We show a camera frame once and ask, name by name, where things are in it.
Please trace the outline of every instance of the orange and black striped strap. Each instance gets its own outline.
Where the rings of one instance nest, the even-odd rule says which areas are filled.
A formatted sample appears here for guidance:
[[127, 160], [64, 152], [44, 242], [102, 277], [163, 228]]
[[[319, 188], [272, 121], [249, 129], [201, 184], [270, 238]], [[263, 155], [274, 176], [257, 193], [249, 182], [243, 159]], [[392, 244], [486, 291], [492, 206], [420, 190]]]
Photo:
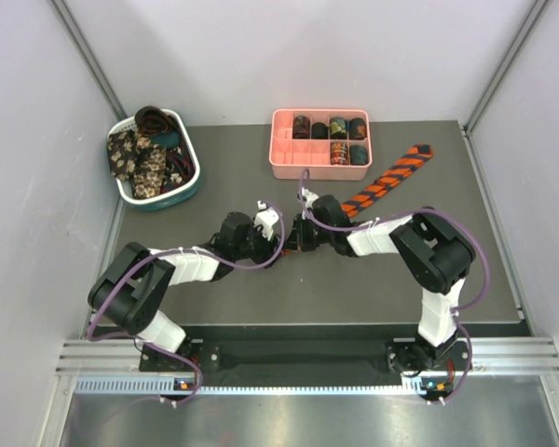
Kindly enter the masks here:
[[432, 146], [416, 144], [400, 158], [395, 165], [386, 170], [381, 177], [369, 184], [356, 196], [342, 204], [348, 217], [354, 217], [362, 210], [366, 210], [379, 198], [387, 194], [398, 184], [410, 177], [414, 171], [432, 158]]

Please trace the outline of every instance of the white basket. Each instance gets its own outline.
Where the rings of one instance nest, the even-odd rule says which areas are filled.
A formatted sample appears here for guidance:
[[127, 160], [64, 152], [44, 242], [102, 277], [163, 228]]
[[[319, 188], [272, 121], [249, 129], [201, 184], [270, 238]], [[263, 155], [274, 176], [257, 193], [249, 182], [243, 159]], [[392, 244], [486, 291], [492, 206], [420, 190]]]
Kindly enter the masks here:
[[[182, 132], [181, 138], [184, 138], [184, 140], [186, 141], [186, 147], [190, 151], [190, 157], [193, 161], [193, 165], [195, 166], [195, 175], [193, 175], [193, 178], [190, 179], [190, 181], [187, 184], [180, 186], [172, 191], [169, 191], [168, 193], [160, 194], [159, 196], [149, 197], [149, 198], [134, 198], [132, 196], [132, 187], [130, 186], [130, 182], [121, 182], [119, 179], [116, 179], [116, 184], [118, 185], [118, 192], [120, 193], [122, 199], [132, 207], [139, 208], [139, 209], [144, 208], [144, 209], [154, 210], [157, 209], [158, 208], [157, 205], [161, 204], [162, 202], [170, 202], [170, 205], [172, 203], [176, 203], [176, 201], [173, 201], [171, 199], [174, 199], [182, 195], [187, 196], [186, 194], [187, 191], [190, 191], [191, 189], [197, 187], [198, 178], [201, 173], [201, 168], [200, 165], [198, 164], [197, 155], [195, 154], [195, 150], [193, 149], [193, 143], [191, 143], [190, 137], [188, 136], [188, 132], [186, 132], [186, 128], [184, 127], [183, 120], [173, 110], [161, 109], [161, 111], [164, 112], [166, 115], [172, 116], [178, 122], [178, 125], [180, 126], [180, 131]], [[136, 129], [137, 129], [137, 124], [134, 122], [134, 116], [132, 116], [130, 118], [120, 121], [115, 126], [113, 126], [108, 132], [108, 137], [113, 133], [123, 132], [124, 130], [136, 130]]]

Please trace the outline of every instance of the robotic arm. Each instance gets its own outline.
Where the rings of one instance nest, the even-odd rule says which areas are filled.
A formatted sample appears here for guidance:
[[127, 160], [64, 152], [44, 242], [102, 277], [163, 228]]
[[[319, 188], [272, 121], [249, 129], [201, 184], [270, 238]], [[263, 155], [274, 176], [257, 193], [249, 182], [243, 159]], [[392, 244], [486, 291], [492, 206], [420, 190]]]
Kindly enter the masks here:
[[[280, 243], [273, 231], [280, 217], [261, 202], [258, 206], [253, 219], [241, 212], [229, 213], [209, 242], [179, 249], [178, 254], [164, 255], [145, 265], [132, 277], [136, 285], [125, 284], [104, 315], [132, 336], [170, 352], [178, 351], [186, 334], [158, 310], [166, 289], [184, 282], [219, 280], [232, 272], [233, 267], [227, 264], [243, 259], [262, 264], [271, 258]], [[136, 242], [128, 244], [91, 289], [89, 305], [99, 309], [133, 266], [161, 252]], [[229, 263], [222, 264], [219, 259]]]
[[[422, 290], [422, 317], [413, 346], [416, 357], [426, 369], [443, 363], [457, 338], [452, 309], [457, 307], [470, 264], [476, 257], [469, 241], [429, 211], [383, 223], [352, 223], [333, 196], [319, 197], [303, 188], [301, 198], [306, 210], [294, 217], [293, 230], [282, 247], [274, 232], [274, 225], [280, 220], [274, 210], [259, 202], [259, 211], [253, 218], [231, 212], [210, 241], [179, 249], [177, 254], [162, 255], [141, 268], [132, 277], [135, 284], [122, 287], [105, 310], [105, 316], [130, 335], [175, 353], [186, 335], [158, 310], [164, 293], [169, 286], [184, 282], [225, 277], [233, 267], [220, 260], [232, 264], [251, 259], [262, 264], [279, 249], [286, 255], [313, 251], [321, 244], [329, 244], [338, 254], [348, 257], [398, 253]], [[332, 228], [346, 231], [336, 232]], [[138, 243], [128, 244], [98, 279], [89, 294], [89, 305], [99, 309], [133, 266], [160, 252]], [[394, 369], [401, 372], [402, 368], [394, 365], [397, 359], [390, 360]]]

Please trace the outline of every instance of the metal plate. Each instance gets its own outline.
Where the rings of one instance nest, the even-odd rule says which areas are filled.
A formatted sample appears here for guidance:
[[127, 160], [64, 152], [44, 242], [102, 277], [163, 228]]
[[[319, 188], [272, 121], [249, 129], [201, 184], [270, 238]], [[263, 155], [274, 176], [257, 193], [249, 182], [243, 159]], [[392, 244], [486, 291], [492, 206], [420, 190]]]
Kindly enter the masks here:
[[559, 446], [540, 380], [471, 377], [451, 404], [378, 396], [203, 396], [142, 402], [83, 438], [136, 396], [75, 395], [61, 447]]

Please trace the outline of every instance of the patterned cloth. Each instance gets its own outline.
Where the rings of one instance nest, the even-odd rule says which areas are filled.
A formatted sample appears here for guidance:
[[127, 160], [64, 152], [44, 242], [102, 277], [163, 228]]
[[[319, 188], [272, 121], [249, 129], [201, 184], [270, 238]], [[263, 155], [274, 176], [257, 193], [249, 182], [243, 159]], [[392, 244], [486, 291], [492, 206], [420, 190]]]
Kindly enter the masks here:
[[130, 180], [135, 198], [160, 194], [166, 172], [166, 149], [134, 130], [108, 137], [108, 162], [112, 175]]
[[169, 149], [166, 154], [166, 172], [161, 185], [161, 194], [176, 189], [195, 175], [195, 165], [190, 156], [180, 147]]
[[348, 145], [344, 142], [332, 142], [329, 148], [329, 157], [332, 165], [348, 164]]
[[310, 119], [308, 116], [299, 115], [292, 123], [292, 138], [295, 140], [306, 140], [310, 138]]
[[345, 140], [348, 135], [348, 122], [341, 116], [329, 120], [329, 136], [334, 140]]

